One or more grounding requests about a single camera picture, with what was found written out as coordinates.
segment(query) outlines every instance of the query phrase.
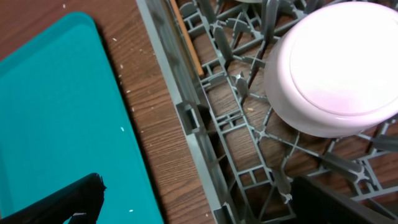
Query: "dish rack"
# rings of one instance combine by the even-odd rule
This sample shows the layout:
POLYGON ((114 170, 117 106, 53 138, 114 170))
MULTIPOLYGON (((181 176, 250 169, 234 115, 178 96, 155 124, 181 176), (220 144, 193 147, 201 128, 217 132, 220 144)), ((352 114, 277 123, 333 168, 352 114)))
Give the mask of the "dish rack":
MULTIPOLYGON (((272 46, 309 13, 339 2, 182 4, 204 71, 199 76, 170 1, 137 1, 217 223, 295 218, 290 183, 298 175, 398 219, 377 199, 398 191, 398 116, 356 136, 316 138, 285 124, 264 93, 263 68, 272 46)), ((397 2, 380 3, 396 9, 397 2)))

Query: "brown wood grain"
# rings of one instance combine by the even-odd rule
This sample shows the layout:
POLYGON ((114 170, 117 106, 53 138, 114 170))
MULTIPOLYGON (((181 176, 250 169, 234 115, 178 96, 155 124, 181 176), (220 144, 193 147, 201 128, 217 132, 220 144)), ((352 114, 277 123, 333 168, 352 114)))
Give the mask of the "brown wood grain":
POLYGON ((135 1, 0 0, 0 60, 73 11, 89 14, 101 29, 123 94, 134 107, 132 117, 165 219, 214 223, 135 1))

